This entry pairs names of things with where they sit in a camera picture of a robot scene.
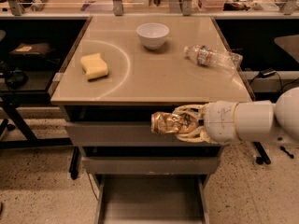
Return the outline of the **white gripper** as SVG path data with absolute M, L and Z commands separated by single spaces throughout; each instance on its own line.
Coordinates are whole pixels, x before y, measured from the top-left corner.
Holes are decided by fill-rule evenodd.
M 218 101 L 206 105 L 181 105 L 173 113 L 187 114 L 194 118 L 204 116 L 204 127 L 200 126 L 190 133 L 180 133 L 176 138 L 183 142 L 208 142 L 209 137 L 217 143 L 238 141 L 235 130 L 235 109 L 237 103 Z

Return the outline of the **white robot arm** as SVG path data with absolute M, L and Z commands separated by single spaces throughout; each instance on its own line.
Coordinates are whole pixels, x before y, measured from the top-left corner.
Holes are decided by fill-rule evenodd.
M 217 101 L 179 106 L 174 114 L 188 114 L 203 121 L 203 125 L 193 132 L 177 135 L 186 142 L 299 142 L 298 87 L 285 91 L 275 103 Z

